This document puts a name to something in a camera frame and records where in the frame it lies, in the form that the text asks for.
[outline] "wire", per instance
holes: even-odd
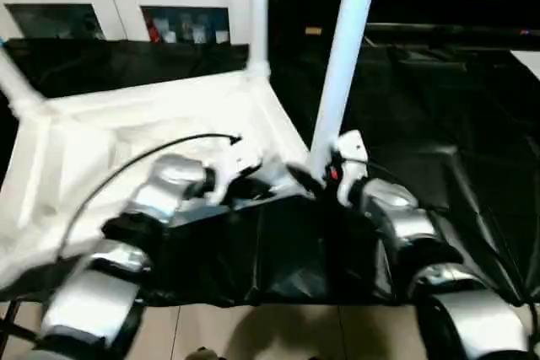
[[[201,138],[228,138],[231,142],[237,143],[239,140],[241,140],[241,137],[235,137],[232,135],[227,134],[219,134],[219,133],[204,133],[204,134],[198,134],[198,135],[191,135],[189,137],[182,137],[177,138],[173,141],[164,143],[162,145],[159,145],[156,148],[149,149],[148,151],[139,154],[138,156],[128,160],[125,164],[123,164],[120,168],[116,169],[112,174],[107,176],[95,189],[88,194],[88,196],[84,199],[82,204],[78,206],[77,211],[73,214],[69,222],[67,223],[66,230],[64,231],[64,235],[62,236],[62,240],[60,241],[60,244],[58,245],[57,253],[55,255],[55,261],[54,264],[57,265],[59,261],[62,260],[62,254],[63,251],[66,249],[66,245],[68,244],[69,236],[71,235],[73,228],[77,221],[80,219],[83,212],[86,210],[86,207],[89,205],[89,203],[98,195],[101,193],[101,191],[109,185],[118,175],[120,175],[122,172],[124,172],[126,169],[131,168],[134,164],[140,162],[141,160],[147,158],[150,155],[153,155],[159,151],[162,151],[164,149],[167,149],[169,147],[173,147],[175,145],[179,145],[184,142],[193,141],[196,139]]]
[[[377,44],[375,42],[373,42],[372,40],[370,40],[370,37],[368,37],[367,35],[364,35],[364,40],[365,42],[367,42],[371,47],[373,48],[377,48]]]
[[[387,175],[389,175],[394,181],[396,181],[399,185],[402,185],[406,189],[408,189],[411,193],[413,193],[414,197],[418,200],[418,204],[425,208],[428,211],[436,212],[440,214],[441,216],[447,218],[451,222],[453,222],[454,218],[452,218],[451,212],[448,208],[445,207],[437,207],[432,204],[425,204],[423,203],[419,198],[418,195],[414,193],[413,189],[410,188],[408,185],[406,185],[398,175],[396,175],[394,172],[386,168],[385,166],[382,166],[380,164],[376,164],[374,162],[365,161],[362,159],[345,159],[345,161],[349,162],[356,162],[359,164],[365,164],[368,168],[372,167],[373,169],[379,170]],[[506,261],[506,259],[497,251],[491,244],[488,243],[488,241],[479,233],[473,231],[470,227],[462,227],[460,230],[466,230],[469,235],[472,235],[474,238],[476,238],[480,244],[499,262],[503,270],[508,274],[508,277],[510,277],[511,281],[518,287],[520,290],[522,298],[525,301],[525,304],[528,306],[530,312],[531,312],[531,319],[532,319],[532,333],[529,340],[529,352],[534,352],[534,347],[537,343],[540,342],[540,325],[538,322],[538,313],[536,311],[534,300],[531,296],[531,294],[527,293],[527,289],[525,287],[525,283],[523,282],[522,277],[520,274],[516,271],[516,269],[513,266],[510,266],[510,264]]]

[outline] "tiled floor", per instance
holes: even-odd
[[[38,304],[23,304],[17,323],[35,330],[40,311]],[[519,314],[528,321],[526,310]],[[227,360],[425,358],[410,307],[187,305],[148,309],[128,360],[184,360],[199,347]],[[3,359],[14,359],[29,348],[11,337]]]

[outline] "black fabric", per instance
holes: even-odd
[[[246,57],[246,48],[126,42],[7,49],[48,96],[225,72]],[[327,53],[310,43],[272,54],[273,87],[308,144]],[[343,123],[513,304],[540,301],[539,102],[540,84],[509,52],[364,48]],[[332,205],[277,201],[178,228],[166,244],[146,292],[152,305],[398,304],[378,234]],[[24,295],[24,285],[12,291],[0,295]]]
[[[486,354],[479,360],[527,360],[530,358],[534,358],[534,355],[528,352],[504,351]]]

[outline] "cabinet door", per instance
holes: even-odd
[[[115,0],[129,40],[249,42],[249,0]]]
[[[114,0],[0,0],[0,3],[3,40],[126,38]]]

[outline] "black cable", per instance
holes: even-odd
[[[3,333],[18,337],[19,339],[24,339],[32,343],[35,343],[38,340],[37,334],[34,331],[30,329],[26,329],[13,322],[9,322],[1,318],[0,318],[0,330],[2,330]]]
[[[125,164],[123,164],[120,168],[115,170],[111,175],[109,175],[107,178],[105,178],[83,201],[83,203],[78,206],[77,211],[73,214],[71,217],[69,223],[67,223],[66,230],[64,232],[64,235],[62,236],[62,240],[60,241],[60,244],[57,249],[57,253],[55,255],[55,261],[54,265],[57,265],[59,261],[62,260],[62,253],[66,249],[66,245],[68,244],[69,236],[71,235],[73,228],[75,224],[77,223],[78,219],[83,214],[86,207],[89,205],[89,203],[96,197],[100,192],[107,186],[109,183],[111,183],[119,174],[121,174],[126,169],[129,169],[134,164],[140,162],[141,160],[147,158],[150,155],[153,155],[159,151],[162,151],[163,149],[167,149],[169,147],[173,147],[175,145],[179,145],[184,142],[193,141],[196,139],[201,138],[228,138],[231,142],[231,144],[237,143],[239,140],[241,140],[241,137],[235,137],[228,134],[219,134],[219,133],[204,133],[204,134],[198,134],[198,135],[191,135],[189,137],[182,137],[177,138],[173,141],[164,143],[162,145],[159,145],[156,148],[152,148],[144,153],[139,154],[138,156],[128,160]]]
[[[15,322],[15,317],[17,316],[17,312],[19,312],[20,308],[20,301],[11,301],[8,306],[8,312],[6,313],[6,316],[4,317],[4,321],[8,322],[9,324],[13,324]],[[6,345],[8,344],[9,339],[9,333],[6,330],[0,331],[0,358],[3,357],[3,353],[6,351]]]
[[[415,194],[413,189],[410,188],[408,185],[406,185],[398,175],[396,175],[394,172],[389,170],[388,168],[376,164],[374,162],[365,161],[362,159],[345,159],[345,161],[349,162],[356,162],[359,164],[365,164],[368,168],[372,167],[373,169],[379,170],[387,175],[389,175],[393,181],[396,181],[399,185],[402,185],[406,189],[408,189],[411,193],[413,193],[414,197],[418,200],[418,204],[427,209],[428,211],[436,212],[443,217],[446,217],[451,222],[453,222],[453,219],[450,217],[450,210],[445,207],[437,207],[431,204],[424,204],[422,201],[418,198],[418,194]],[[536,311],[534,300],[531,296],[531,294],[527,293],[527,288],[525,286],[525,283],[522,280],[522,277],[515,271],[513,266],[510,266],[510,264],[507,263],[506,259],[497,251],[491,244],[488,243],[488,241],[479,233],[473,231],[472,228],[469,227],[462,227],[460,229],[465,229],[470,235],[472,235],[474,238],[476,238],[480,244],[499,262],[503,270],[506,271],[510,279],[513,281],[513,283],[519,288],[521,293],[521,298],[524,299],[526,305],[528,306],[530,312],[531,312],[531,319],[532,319],[532,333],[530,336],[529,341],[529,352],[534,352],[534,346],[540,342],[540,325],[538,324],[538,313]]]
[[[86,60],[94,56],[95,55],[91,54],[90,52],[85,52],[82,56],[78,58],[70,59],[69,61],[66,61],[60,65],[56,65],[54,67],[51,67],[45,70],[41,74],[41,76],[36,80],[36,87],[40,88],[43,85],[43,83],[54,73],[59,73],[63,71],[64,69],[69,69],[70,67],[77,66],[78,64],[90,63],[90,61],[86,61]]]

